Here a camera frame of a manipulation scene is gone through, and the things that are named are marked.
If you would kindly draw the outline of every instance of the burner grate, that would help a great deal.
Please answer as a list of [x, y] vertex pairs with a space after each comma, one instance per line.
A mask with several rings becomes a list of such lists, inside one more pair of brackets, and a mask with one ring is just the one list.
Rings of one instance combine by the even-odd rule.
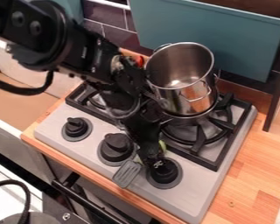
[[[233, 116], [231, 111], [231, 105], [243, 108], [243, 113], [236, 124], [232, 124]], [[249, 111], [251, 110], [251, 103], [240, 101], [234, 98], [233, 94], [226, 94], [223, 100], [218, 102], [218, 105], [214, 110], [225, 111], [227, 114], [227, 120], [222, 121], [213, 117], [208, 117], [208, 121], [221, 129], [221, 132], [212, 137], [208, 138], [201, 125], [197, 126], [196, 141], [180, 141], [176, 137], [168, 135], [168, 131], [163, 130], [163, 140], [167, 144], [167, 150], [172, 151], [183, 158], [187, 158], [194, 163], [202, 165], [214, 172], [217, 172], [223, 162], [225, 156], [228, 154], [228, 150], [235, 140], [236, 135], [242, 124], [244, 123]], [[218, 157], [212, 161], [200, 155], [200, 151], [206, 144], [213, 144], [219, 141], [223, 137], [227, 137], [227, 141], [220, 151]]]
[[[97, 107], [95, 103], [90, 102], [89, 105], [87, 104], [89, 99], [95, 95], [97, 95], [96, 90], [90, 87], [87, 83], [83, 83], [66, 98], [66, 103], [74, 108], [84, 111], [85, 113], [102, 119], [107, 123], [116, 125], [117, 121], [112, 119], [104, 109]], [[209, 116], [207, 118], [207, 121], [211, 123], [211, 125], [220, 130], [217, 135], [208, 137], [201, 125], [196, 127], [196, 140], [191, 140], [190, 138], [180, 139], [168, 132], [168, 130], [166, 130], [166, 126], [164, 126], [161, 135], [161, 139], [167, 144], [167, 150], [215, 172], [218, 171], [225, 156], [228, 154], [228, 150], [235, 140], [241, 126], [245, 122], [252, 106], [251, 103], [235, 99], [234, 95], [230, 93], [225, 95], [221, 94], [220, 97], [222, 100], [218, 102], [214, 111], [225, 114], [226, 121], [218, 119], [214, 116]], [[154, 104], [155, 103], [153, 103], [153, 100], [151, 99], [143, 99], [141, 108], [143, 109], [149, 105], [149, 108], [152, 108]], [[232, 123], [233, 112], [231, 110], [231, 105], [243, 109], [243, 112], [236, 124]], [[156, 118], [153, 114], [149, 114], [147, 116], [149, 120], [155, 120]], [[204, 146], [212, 145], [216, 142], [218, 143], [221, 139], [227, 139], [227, 141], [224, 143], [222, 150], [219, 152], [218, 157], [214, 161], [201, 156], [201, 149], [203, 149]]]

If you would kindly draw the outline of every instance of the black knob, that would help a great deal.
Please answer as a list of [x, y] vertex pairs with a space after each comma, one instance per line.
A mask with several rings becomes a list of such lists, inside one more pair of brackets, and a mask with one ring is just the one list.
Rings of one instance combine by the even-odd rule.
[[171, 160], [164, 159], [150, 168], [150, 175], [159, 184], [169, 184], [177, 178], [179, 169]]
[[130, 140], [124, 134], [107, 134], [105, 142], [109, 148], [118, 152], [125, 152], [130, 147]]
[[134, 145], [124, 134], [107, 134], [99, 150], [107, 161], [121, 162], [131, 156]]
[[66, 134], [69, 137], [80, 137], [88, 131], [88, 124], [82, 118], [67, 118]]

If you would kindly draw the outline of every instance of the dark tile wall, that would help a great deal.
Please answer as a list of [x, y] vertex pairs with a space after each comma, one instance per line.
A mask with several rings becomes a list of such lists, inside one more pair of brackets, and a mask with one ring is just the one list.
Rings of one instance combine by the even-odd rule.
[[150, 56], [152, 50], [140, 46], [130, 10], [84, 0], [84, 25], [116, 45]]

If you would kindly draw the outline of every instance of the pot handle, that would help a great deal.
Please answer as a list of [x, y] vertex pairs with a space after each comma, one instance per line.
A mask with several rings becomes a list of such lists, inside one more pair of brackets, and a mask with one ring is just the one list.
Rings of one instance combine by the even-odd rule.
[[197, 101], [200, 101], [200, 100], [206, 98], [208, 95], [210, 95], [212, 93], [212, 89], [206, 84], [205, 81], [201, 80], [201, 82], [203, 82], [207, 86], [207, 93], [206, 93], [206, 95], [201, 96], [201, 97], [196, 98], [196, 99], [192, 99], [192, 100], [186, 98], [181, 92], [179, 92], [179, 95], [182, 96], [188, 102], [197, 102]]
[[158, 46], [155, 50], [153, 50], [153, 53], [156, 53], [159, 50], [161, 50], [162, 48], [164, 48], [166, 46], [170, 46], [170, 45], [172, 45], [172, 43], [168, 43], [168, 44], [164, 44], [164, 45]]
[[217, 83], [221, 77], [221, 69], [218, 69], [218, 73], [214, 73], [213, 76], [215, 77]]

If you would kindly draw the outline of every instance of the wire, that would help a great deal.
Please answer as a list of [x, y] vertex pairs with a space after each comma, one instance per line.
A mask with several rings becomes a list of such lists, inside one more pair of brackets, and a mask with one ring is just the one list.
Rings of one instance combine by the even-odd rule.
[[53, 71], [46, 74], [45, 84], [42, 87], [16, 87], [0, 80], [0, 89], [16, 95], [39, 95], [45, 92], [53, 82]]
[[7, 180], [0, 181], [0, 186], [6, 186], [6, 185], [15, 185], [23, 188], [25, 193], [24, 210], [17, 224], [27, 224], [28, 223], [27, 220], [29, 218], [30, 203], [31, 203], [31, 195], [28, 187], [24, 183], [14, 179], [7, 179]]

